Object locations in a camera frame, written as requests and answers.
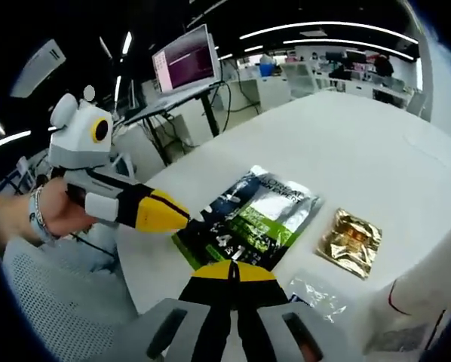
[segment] bracelet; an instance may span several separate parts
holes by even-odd
[[[31,224],[32,230],[37,234],[41,241],[46,244],[54,245],[54,241],[60,237],[53,235],[48,230],[44,223],[43,215],[39,210],[39,195],[41,194],[42,189],[43,186],[38,187],[32,192],[31,197],[29,198],[29,223]]]

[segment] table leg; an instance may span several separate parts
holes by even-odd
[[[150,133],[152,133],[152,137],[155,141],[155,147],[157,148],[158,154],[160,155],[165,166],[168,166],[169,164],[171,164],[171,162],[167,156],[167,153],[165,152],[164,147],[162,146],[162,143],[160,142],[160,138],[158,138],[157,132],[155,131],[155,128],[153,127],[153,124],[150,121],[150,118],[145,117],[145,120],[147,121],[147,124],[149,125]]]
[[[219,126],[217,125],[216,118],[212,112],[212,106],[209,101],[209,93],[204,93],[201,95],[202,106],[204,107],[205,116],[207,117],[207,122],[209,122],[210,131],[214,137],[219,136]]]

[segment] ceiling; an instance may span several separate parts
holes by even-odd
[[[214,4],[219,4],[208,11]],[[67,0],[19,2],[9,11],[0,3],[0,121],[7,134],[48,127],[51,107],[63,93],[80,96],[87,84],[94,86],[99,101],[113,97],[116,78],[143,82],[152,78],[151,55],[177,36],[202,23],[208,25],[219,55],[239,57],[255,45],[283,48],[283,41],[302,38],[299,33],[317,27],[269,32],[240,40],[249,32],[289,23],[339,20],[379,26],[405,33],[410,22],[395,0]],[[195,18],[200,17],[191,26]],[[350,26],[321,26],[328,37],[363,41],[398,49],[399,38]],[[121,49],[127,32],[133,40],[123,62]],[[109,49],[110,60],[100,45]],[[9,90],[26,61],[50,38],[66,56],[66,62],[26,99],[10,98]],[[402,48],[418,56],[418,48]],[[126,95],[122,86],[120,96]]]

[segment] gold foil packet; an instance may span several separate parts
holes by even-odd
[[[338,209],[333,229],[322,237],[317,252],[365,280],[370,275],[381,241],[381,229]]]

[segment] person's hand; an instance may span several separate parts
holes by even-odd
[[[44,185],[39,197],[39,210],[51,234],[66,236],[89,229],[97,219],[72,202],[66,194],[65,181],[57,177]]]

